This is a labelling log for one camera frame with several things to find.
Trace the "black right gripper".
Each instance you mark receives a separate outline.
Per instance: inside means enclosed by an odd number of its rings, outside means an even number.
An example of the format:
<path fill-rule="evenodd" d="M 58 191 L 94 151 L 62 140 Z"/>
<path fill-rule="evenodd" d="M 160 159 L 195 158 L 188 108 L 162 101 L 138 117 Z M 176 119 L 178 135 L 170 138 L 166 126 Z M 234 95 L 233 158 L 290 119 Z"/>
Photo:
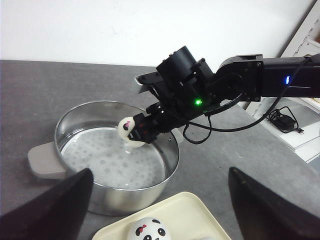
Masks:
<path fill-rule="evenodd" d="M 205 59 L 195 60 L 186 46 L 163 60 L 154 72 L 135 77 L 138 93 L 150 91 L 158 100 L 150 105 L 148 116 L 133 116 L 129 140 L 151 144 L 160 132 L 169 132 L 217 106 L 209 85 L 214 73 Z"/>

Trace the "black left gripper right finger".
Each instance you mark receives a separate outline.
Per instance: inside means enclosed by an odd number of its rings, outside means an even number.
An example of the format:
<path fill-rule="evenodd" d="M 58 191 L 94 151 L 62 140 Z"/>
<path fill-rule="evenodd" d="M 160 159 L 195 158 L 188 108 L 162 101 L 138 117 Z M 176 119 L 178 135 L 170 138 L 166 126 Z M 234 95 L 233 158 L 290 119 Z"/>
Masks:
<path fill-rule="evenodd" d="M 318 240 L 320 219 L 240 169 L 228 170 L 232 207 L 245 240 Z"/>

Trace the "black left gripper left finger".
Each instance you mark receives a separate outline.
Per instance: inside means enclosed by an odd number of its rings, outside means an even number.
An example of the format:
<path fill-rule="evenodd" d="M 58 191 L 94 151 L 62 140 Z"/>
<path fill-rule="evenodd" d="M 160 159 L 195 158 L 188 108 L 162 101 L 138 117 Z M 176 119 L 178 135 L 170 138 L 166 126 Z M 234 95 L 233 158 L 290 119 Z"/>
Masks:
<path fill-rule="evenodd" d="M 75 240 L 93 190 L 85 168 L 0 218 L 2 240 Z"/>

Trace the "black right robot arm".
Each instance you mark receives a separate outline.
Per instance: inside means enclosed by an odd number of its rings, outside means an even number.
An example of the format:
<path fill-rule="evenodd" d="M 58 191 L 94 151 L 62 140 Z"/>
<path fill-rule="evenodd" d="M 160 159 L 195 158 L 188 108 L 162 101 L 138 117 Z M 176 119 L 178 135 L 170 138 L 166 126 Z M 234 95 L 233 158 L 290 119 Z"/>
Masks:
<path fill-rule="evenodd" d="M 161 133 L 187 129 L 199 116 L 211 117 L 239 102 L 317 98 L 320 56 L 265 58 L 261 54 L 226 59 L 213 72 L 204 59 L 195 60 L 186 46 L 172 53 L 155 72 L 136 77 L 141 92 L 157 102 L 145 113 L 119 125 L 132 141 L 152 143 Z"/>

